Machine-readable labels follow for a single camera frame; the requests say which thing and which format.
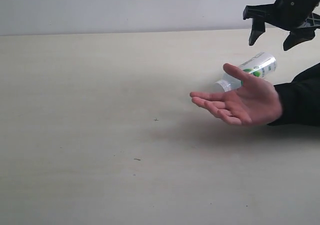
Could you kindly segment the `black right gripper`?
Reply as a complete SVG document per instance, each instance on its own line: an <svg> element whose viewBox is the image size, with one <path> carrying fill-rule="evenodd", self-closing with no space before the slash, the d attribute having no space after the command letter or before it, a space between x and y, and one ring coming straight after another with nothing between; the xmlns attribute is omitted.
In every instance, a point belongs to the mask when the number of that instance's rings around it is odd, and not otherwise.
<svg viewBox="0 0 320 225"><path fill-rule="evenodd" d="M275 0L272 4L247 5L242 17L252 19L249 46L266 32L265 23L291 31L283 42L284 51L311 41L316 36L314 30L320 28L320 16L313 12L319 3L320 0Z"/></svg>

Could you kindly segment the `person's open bare hand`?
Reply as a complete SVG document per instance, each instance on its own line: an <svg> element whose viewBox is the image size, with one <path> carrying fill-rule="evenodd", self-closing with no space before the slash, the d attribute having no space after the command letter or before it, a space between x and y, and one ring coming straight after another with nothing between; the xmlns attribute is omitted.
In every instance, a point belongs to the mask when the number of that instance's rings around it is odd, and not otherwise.
<svg viewBox="0 0 320 225"><path fill-rule="evenodd" d="M267 125L281 117L280 97L270 82L229 63L223 65L223 70L239 79L242 86L228 92L191 92L189 96L195 105L234 126Z"/></svg>

